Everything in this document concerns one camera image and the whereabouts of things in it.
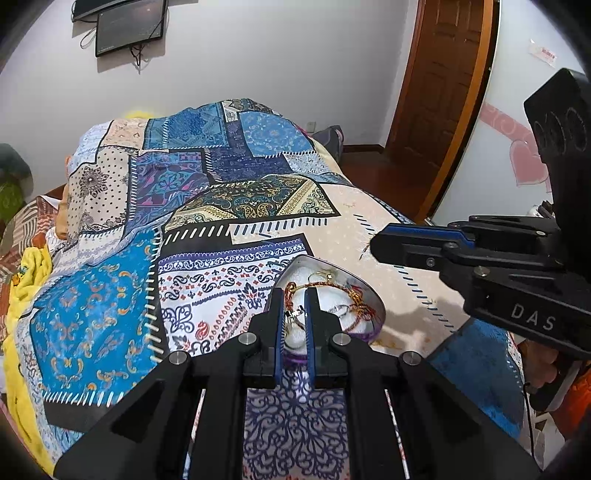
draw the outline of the monitor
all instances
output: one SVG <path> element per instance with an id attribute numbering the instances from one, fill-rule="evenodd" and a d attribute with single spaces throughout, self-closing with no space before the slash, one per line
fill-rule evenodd
<path id="1" fill-rule="evenodd" d="M 72 21 L 75 22 L 105 8 L 122 4 L 126 0 L 76 0 L 72 8 Z"/>
<path id="2" fill-rule="evenodd" d="M 136 0 L 100 12 L 96 56 L 162 38 L 165 12 L 165 0 Z"/>

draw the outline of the bed cover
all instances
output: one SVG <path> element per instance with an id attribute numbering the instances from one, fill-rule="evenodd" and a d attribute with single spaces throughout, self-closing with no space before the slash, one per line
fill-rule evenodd
<path id="1" fill-rule="evenodd" d="M 53 462 L 170 351 L 201 355 L 246 331 L 300 254 L 380 295 L 387 318 L 373 348 L 428 356 L 519 435 L 522 373 L 510 336 L 468 319 L 436 273 L 378 264 L 369 240 L 409 220 L 352 186 L 270 108 L 234 99 L 97 125 L 67 174 L 68 240 L 15 332 Z M 275 391 L 248 394 L 244 478 L 348 478 L 346 436 L 342 392 L 314 391 L 305 368 L 286 370 Z"/>

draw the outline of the bracelet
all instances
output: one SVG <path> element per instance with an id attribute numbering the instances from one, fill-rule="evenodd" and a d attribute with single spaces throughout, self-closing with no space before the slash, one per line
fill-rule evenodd
<path id="1" fill-rule="evenodd" d="M 303 288 L 309 288 L 309 287 L 337 288 L 341 291 L 344 291 L 349 296 L 349 298 L 353 301 L 353 304 L 349 305 L 347 307 L 347 311 L 345 311 L 344 313 L 342 313 L 339 316 L 339 317 L 344 316 L 347 312 L 354 312 L 355 313 L 355 321 L 352 323 L 352 325 L 348 326 L 344 330 L 345 333 L 349 333 L 352 330 L 354 330 L 354 328 L 356 328 L 361 322 L 363 322 L 363 321 L 370 322 L 374 318 L 375 311 L 373 310 L 373 308 L 371 308 L 370 306 L 366 305 L 363 302 L 363 294 L 360 291 L 358 291 L 355 287 L 347 288 L 347 287 L 338 285 L 336 283 L 333 283 L 331 281 L 332 276 L 330 274 L 325 274 L 325 273 L 312 274 L 308 277 L 308 280 L 313 275 L 324 276 L 326 278 L 326 280 L 325 281 L 313 281 L 313 282 L 309 282 L 305 285 L 299 285 L 299 286 L 296 285 L 295 282 L 289 282 L 285 287 L 285 293 L 284 293 L 284 303 L 285 303 L 285 310 L 286 310 L 285 317 L 290 318 L 290 321 L 295 323 L 299 328 L 301 328 L 302 330 L 306 329 L 306 327 L 297 319 L 297 317 L 299 315 L 301 315 L 303 313 L 303 311 L 298 309 L 299 314 L 294 315 L 293 295 L 296 291 L 302 290 Z"/>

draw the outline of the yellow blanket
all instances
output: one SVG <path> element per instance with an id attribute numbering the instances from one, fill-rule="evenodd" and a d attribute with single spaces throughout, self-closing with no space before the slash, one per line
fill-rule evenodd
<path id="1" fill-rule="evenodd" d="M 47 246 L 43 249 L 29 247 L 24 251 L 19 272 L 12 278 L 10 304 L 6 317 L 8 337 L 2 344 L 5 355 L 4 373 L 7 381 L 8 411 L 18 427 L 25 445 L 50 475 L 53 474 L 54 465 L 41 441 L 35 421 L 35 411 L 25 380 L 18 369 L 19 360 L 13 333 L 18 319 L 47 280 L 51 269 L 51 257 Z"/>

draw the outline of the pink heart wall decal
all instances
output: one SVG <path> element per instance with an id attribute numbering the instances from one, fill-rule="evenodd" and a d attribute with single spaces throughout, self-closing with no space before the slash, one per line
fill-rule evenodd
<path id="1" fill-rule="evenodd" d="M 482 104 L 480 120 L 512 140 L 509 159 L 517 186 L 545 182 L 547 191 L 550 193 L 548 168 L 541 161 L 532 131 L 486 102 Z"/>
<path id="2" fill-rule="evenodd" d="M 543 183 L 548 178 L 548 168 L 523 140 L 515 140 L 511 144 L 509 157 L 517 186 Z"/>

